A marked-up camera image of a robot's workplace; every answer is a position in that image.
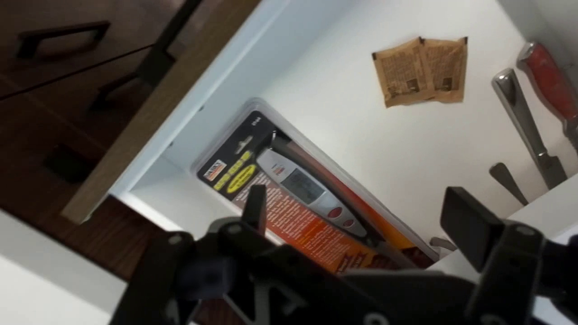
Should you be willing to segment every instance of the brown paper packet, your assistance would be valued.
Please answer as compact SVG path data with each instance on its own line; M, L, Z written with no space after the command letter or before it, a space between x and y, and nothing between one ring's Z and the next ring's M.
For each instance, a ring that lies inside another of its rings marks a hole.
M468 39L423 40L424 69L433 78L433 100L459 104L464 100Z
M410 105L432 100L433 84L430 69L423 68L421 40L406 42L395 50L374 53L386 107Z

